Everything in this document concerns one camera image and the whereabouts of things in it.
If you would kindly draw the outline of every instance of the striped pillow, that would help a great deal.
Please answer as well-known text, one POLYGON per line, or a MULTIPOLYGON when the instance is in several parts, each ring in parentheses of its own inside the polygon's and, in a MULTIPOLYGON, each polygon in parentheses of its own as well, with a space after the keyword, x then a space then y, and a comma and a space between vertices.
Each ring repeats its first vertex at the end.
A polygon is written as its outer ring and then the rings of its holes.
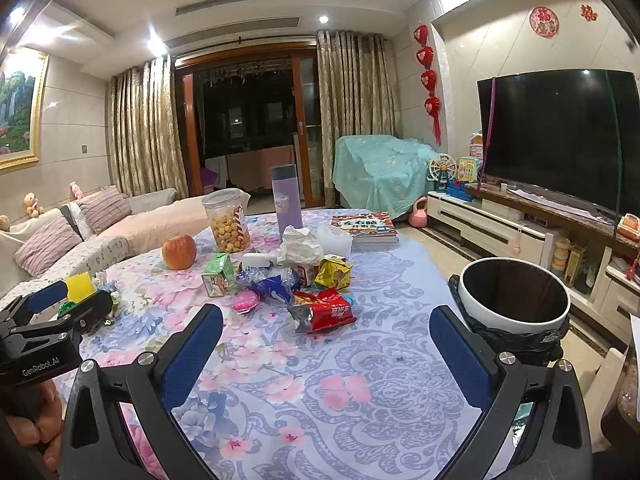
POLYGON ((115 186, 79 200, 78 205, 89 227, 96 234, 131 214, 129 202, 123 199, 115 186))
POLYGON ((39 278, 62 256, 78 245, 82 238, 63 216, 38 229, 14 254, 14 261, 34 278, 39 278))

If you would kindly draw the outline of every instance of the flat screen tv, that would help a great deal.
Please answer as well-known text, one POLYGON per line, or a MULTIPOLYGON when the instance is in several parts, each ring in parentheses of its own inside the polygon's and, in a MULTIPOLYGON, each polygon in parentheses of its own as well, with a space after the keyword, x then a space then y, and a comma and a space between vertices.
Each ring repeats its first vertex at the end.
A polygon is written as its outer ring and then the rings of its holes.
MULTIPOLYGON (((491 92, 491 79, 478 81, 485 143, 491 92)), ((615 211, 618 136, 614 106, 622 141, 620 213, 638 215, 640 102, 631 72, 551 70, 496 78, 494 123, 484 174, 533 184, 615 211)))

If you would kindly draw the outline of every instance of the apple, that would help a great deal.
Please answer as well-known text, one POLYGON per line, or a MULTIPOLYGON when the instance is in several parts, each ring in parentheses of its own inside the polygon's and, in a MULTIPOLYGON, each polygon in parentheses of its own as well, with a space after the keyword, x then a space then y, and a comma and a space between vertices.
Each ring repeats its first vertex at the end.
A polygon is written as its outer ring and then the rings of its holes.
POLYGON ((189 235, 174 236, 162 244, 162 259, 171 270, 184 270, 196 260, 198 249, 189 235))

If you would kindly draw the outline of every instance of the stack of books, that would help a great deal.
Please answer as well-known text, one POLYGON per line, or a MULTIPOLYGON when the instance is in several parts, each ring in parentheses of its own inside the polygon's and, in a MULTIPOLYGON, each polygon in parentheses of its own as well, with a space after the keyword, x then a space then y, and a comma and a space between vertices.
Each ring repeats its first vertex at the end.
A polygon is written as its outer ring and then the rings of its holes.
POLYGON ((388 213, 338 215, 331 224, 351 234, 352 251, 388 251, 399 245, 398 231, 388 213))

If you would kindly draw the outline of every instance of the thermos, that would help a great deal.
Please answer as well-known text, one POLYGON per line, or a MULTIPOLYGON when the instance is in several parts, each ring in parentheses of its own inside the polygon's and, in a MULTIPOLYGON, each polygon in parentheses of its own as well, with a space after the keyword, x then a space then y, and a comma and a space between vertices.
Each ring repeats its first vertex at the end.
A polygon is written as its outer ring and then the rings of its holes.
POLYGON ((282 238, 282 233, 288 225, 302 229, 300 188, 298 188, 296 165, 272 166, 271 187, 273 187, 273 201, 276 206, 280 237, 282 238))

